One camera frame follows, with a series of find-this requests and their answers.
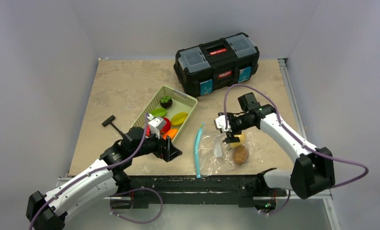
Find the orange toy fruit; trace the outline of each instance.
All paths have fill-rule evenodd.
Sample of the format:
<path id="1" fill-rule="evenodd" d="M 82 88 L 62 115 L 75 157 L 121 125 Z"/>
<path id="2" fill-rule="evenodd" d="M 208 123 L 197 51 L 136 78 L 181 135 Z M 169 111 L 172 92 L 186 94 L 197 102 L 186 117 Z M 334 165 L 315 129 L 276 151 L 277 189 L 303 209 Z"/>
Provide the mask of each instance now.
<path id="1" fill-rule="evenodd" d="M 166 132 L 166 133 L 163 135 L 163 139 L 166 140 L 166 137 L 169 136 L 170 139 L 173 140 L 173 138 L 175 138 L 175 136 L 176 136 L 176 134 L 177 134 L 178 131 L 179 131 L 179 129 L 177 129 L 177 128 L 173 128 L 173 129 L 169 130 L 168 132 Z"/>

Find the cable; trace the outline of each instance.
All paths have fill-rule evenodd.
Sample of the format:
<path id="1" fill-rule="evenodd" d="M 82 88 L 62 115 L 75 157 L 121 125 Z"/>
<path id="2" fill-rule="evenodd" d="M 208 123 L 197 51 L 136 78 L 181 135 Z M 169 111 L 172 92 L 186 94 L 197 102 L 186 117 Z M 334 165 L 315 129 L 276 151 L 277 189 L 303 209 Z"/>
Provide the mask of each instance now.
<path id="1" fill-rule="evenodd" d="M 224 114 L 225 114 L 225 120 L 228 121 L 228 116 L 227 116 L 227 96 L 228 96 L 228 93 L 229 91 L 234 88 L 234 87 L 237 87 L 237 86 L 241 86 L 241 87 L 246 87 L 248 89 L 251 89 L 257 93 L 259 93 L 260 95 L 262 95 L 266 100 L 268 100 L 272 105 L 273 107 L 275 108 L 275 111 L 276 111 L 276 116 L 278 118 L 278 121 L 279 121 L 279 124 L 283 127 L 283 129 L 290 134 L 290 136 L 292 136 L 299 144 L 301 144 L 301 146 L 309 151 L 311 151 L 312 153 L 314 153 L 315 155 L 318 155 L 320 157 L 323 157 L 323 158 L 326 158 L 326 159 L 329 159 L 329 160 L 332 160 L 332 161 L 337 161 L 337 162 L 341 162 L 341 163 L 345 163 L 345 164 L 351 164 L 351 165 L 356 165 L 356 166 L 359 166 L 359 167 L 362 167 L 365 169 L 365 171 L 359 175 L 359 176 L 356 176 L 350 180 L 347 180 L 347 181 L 344 181 L 344 182 L 341 182 L 339 184 L 335 184 L 334 186 L 332 186 L 332 188 L 337 188 L 337 187 L 341 187 L 343 185 L 346 185 L 346 184 L 349 184 L 349 183 L 352 183 L 354 181 L 357 181 L 361 178 L 363 178 L 364 176 L 366 176 L 368 173 L 369 173 L 369 168 L 362 164 L 362 163 L 359 163 L 359 162 L 355 162 L 355 161 L 350 161 L 350 160 L 345 160 L 345 159 L 341 159 L 341 158 L 338 158 L 338 157 L 331 157 L 331 156 L 328 156 L 328 155 L 325 155 L 323 153 L 320 153 L 318 151 L 316 151 L 315 149 L 311 149 L 309 147 L 307 147 L 304 142 L 302 140 L 300 140 L 295 134 L 293 134 L 281 121 L 281 118 L 280 118 L 280 114 L 279 114 L 279 110 L 277 108 L 277 106 L 275 105 L 275 103 L 270 99 L 268 98 L 264 93 L 262 93 L 261 91 L 251 87 L 251 86 L 248 86 L 248 85 L 243 85 L 243 84 L 235 84 L 235 85 L 232 85 L 231 87 L 229 87 L 228 91 L 226 92 L 225 94 L 225 97 L 224 97 Z M 226 122 L 225 124 L 225 128 L 228 128 L 228 122 Z"/>
<path id="2" fill-rule="evenodd" d="M 274 189 L 274 192 L 273 192 L 273 200 L 276 202 L 276 189 Z"/>
<path id="3" fill-rule="evenodd" d="M 139 145 L 138 147 L 135 149 L 135 151 L 133 152 L 133 154 L 131 156 L 129 156 L 127 159 L 121 161 L 121 162 L 118 162 L 118 163 L 115 163 L 115 164 L 111 164 L 111 165 L 107 165 L 107 166 L 104 166 L 104 167 L 100 167 L 100 168 L 97 168 L 95 170 L 92 170 L 91 172 L 87 173 L 87 174 L 84 174 L 82 175 L 81 177 L 77 178 L 76 180 L 74 180 L 73 182 L 71 182 L 70 184 L 66 185 L 65 187 L 63 187 L 58 193 L 56 193 L 54 195 L 54 197 L 58 197 L 60 194 L 62 194 L 63 192 L 65 192 L 68 188 L 70 188 L 71 186 L 75 185 L 77 182 L 81 181 L 82 179 L 86 178 L 88 175 L 92 175 L 98 171 L 101 171 L 101 170 L 104 170 L 104 169 L 113 169 L 117 166 L 120 166 L 122 164 L 125 164 L 127 161 L 130 161 L 132 158 L 134 158 L 134 156 L 139 152 L 139 150 L 141 149 L 144 141 L 145 141 L 145 136 L 146 136 L 146 127 L 148 125 L 148 119 L 147 119 L 147 113 L 145 113 L 145 128 L 144 128 L 144 134 L 142 135 L 142 139 L 141 139 L 141 142 L 139 142 Z M 48 206 L 52 201 L 54 201 L 54 198 L 50 198 L 46 203 L 44 203 L 44 205 L 41 206 L 41 208 L 36 212 L 35 216 L 32 218 L 31 220 L 31 223 L 29 225 L 29 230 L 32 230 L 33 226 L 34 226 L 34 223 L 36 221 L 36 219 L 38 218 L 38 216 L 42 213 L 42 211 L 44 210 L 44 208 L 46 206 Z"/>
<path id="4" fill-rule="evenodd" d="M 291 192 L 289 190 L 289 194 L 287 194 L 286 201 L 283 203 L 283 205 L 280 206 L 279 208 L 275 209 L 273 212 L 267 213 L 266 215 L 270 216 L 270 215 L 273 215 L 273 214 L 280 212 L 286 206 L 286 204 L 289 202 L 290 196 L 291 196 Z"/>
<path id="5" fill-rule="evenodd" d="M 114 214 L 116 217 L 119 217 L 119 218 L 121 218 L 121 219 L 127 220 L 127 221 L 132 222 L 132 223 L 135 223 L 135 224 L 148 224 L 148 223 L 150 223 L 150 222 L 155 221 L 157 218 L 159 218 L 160 214 L 162 214 L 163 200 L 162 200 L 162 197 L 160 196 L 160 194 L 159 194 L 157 191 L 155 191 L 155 190 L 153 190 L 153 189 L 151 189 L 151 188 L 136 188 L 136 189 L 133 189 L 133 190 L 130 190 L 130 191 L 127 191 L 127 192 L 123 192 L 123 193 L 115 194 L 115 195 L 113 195 L 113 196 L 122 196 L 122 195 L 124 195 L 124 194 L 130 193 L 130 192 L 135 192 L 135 191 L 138 191 L 138 190 L 148 190 L 148 191 L 151 191 L 151 192 L 155 193 L 156 196 L 159 198 L 159 201 L 160 201 L 160 209 L 159 209 L 159 212 L 156 214 L 155 217 L 153 217 L 153 218 L 150 219 L 150 220 L 146 220 L 146 221 L 138 221 L 138 220 L 129 219 L 129 218 L 127 218 L 127 217 L 123 217 L 123 216 L 121 216 L 120 214 L 118 214 L 118 213 L 116 213 L 116 212 L 114 211 L 114 209 L 111 207 L 111 201 L 110 201 L 110 210 L 111 210 L 111 213 L 110 213 L 110 214 Z"/>

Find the plastic bag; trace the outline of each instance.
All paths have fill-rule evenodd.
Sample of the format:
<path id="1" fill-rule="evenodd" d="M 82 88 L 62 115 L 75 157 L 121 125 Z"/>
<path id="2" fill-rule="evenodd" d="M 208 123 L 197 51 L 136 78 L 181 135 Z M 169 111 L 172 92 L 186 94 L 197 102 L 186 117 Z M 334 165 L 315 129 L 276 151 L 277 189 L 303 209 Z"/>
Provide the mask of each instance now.
<path id="1" fill-rule="evenodd" d="M 243 132 L 240 143 L 226 144 L 225 133 L 204 130 L 198 146 L 198 160 L 201 177 L 215 174 L 234 174 L 237 170 L 247 167 L 251 161 L 258 160 L 251 155 L 257 147 L 248 141 L 248 132 Z"/>

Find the basket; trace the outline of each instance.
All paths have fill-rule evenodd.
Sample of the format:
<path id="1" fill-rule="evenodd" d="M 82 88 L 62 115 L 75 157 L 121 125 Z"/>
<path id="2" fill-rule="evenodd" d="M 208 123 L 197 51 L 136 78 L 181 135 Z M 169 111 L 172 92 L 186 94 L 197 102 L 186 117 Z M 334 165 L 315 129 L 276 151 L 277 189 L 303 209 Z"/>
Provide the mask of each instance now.
<path id="1" fill-rule="evenodd" d="M 174 115 L 185 112 L 188 113 L 186 120 L 180 126 L 172 126 L 171 128 L 178 128 L 175 138 L 173 138 L 172 142 L 174 143 L 177 140 L 177 136 L 180 135 L 182 129 L 186 125 L 189 117 L 193 114 L 194 108 L 197 105 L 197 99 L 189 96 L 183 92 L 175 90 L 167 85 L 160 87 L 155 96 L 152 98 L 151 102 L 146 106 L 146 108 L 142 111 L 142 113 L 138 116 L 135 123 L 132 125 L 133 127 L 144 127 L 145 126 L 145 113 L 150 113 L 152 110 L 156 108 L 162 108 L 160 106 L 160 99 L 163 96 L 169 96 L 173 100 L 173 104 L 170 108 L 167 109 L 166 118 L 171 120 Z"/>

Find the marble-pattern tabletop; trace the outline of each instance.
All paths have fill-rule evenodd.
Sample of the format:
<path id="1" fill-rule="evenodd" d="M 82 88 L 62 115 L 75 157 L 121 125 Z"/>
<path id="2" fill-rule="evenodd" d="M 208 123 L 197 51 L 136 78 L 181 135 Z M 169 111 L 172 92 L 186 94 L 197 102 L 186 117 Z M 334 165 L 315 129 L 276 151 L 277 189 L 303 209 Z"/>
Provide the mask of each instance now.
<path id="1" fill-rule="evenodd" d="M 246 84 L 265 93 L 277 105 L 283 119 L 296 128 L 293 112 L 283 83 L 277 60 L 260 60 L 255 75 Z M 70 166 L 69 175 L 74 176 L 89 167 L 119 134 L 101 123 L 115 115 L 115 125 L 126 132 L 147 106 L 162 85 L 183 91 L 173 70 L 174 60 L 101 60 L 91 89 L 78 142 Z M 218 112 L 223 111 L 224 95 L 228 87 L 198 98 L 193 115 L 181 131 L 175 146 L 183 155 L 171 162 L 164 162 L 153 154 L 133 159 L 125 170 L 128 175 L 194 175 L 194 138 L 201 122 L 205 133 L 217 133 L 213 125 Z M 237 98 L 250 89 L 235 87 L 227 99 L 228 112 L 238 113 Z M 268 102 L 256 94 L 261 104 Z M 225 174 L 256 174 L 268 168 L 291 170 L 292 162 L 287 154 L 268 135 L 251 128 L 246 132 L 250 142 L 247 163 Z"/>

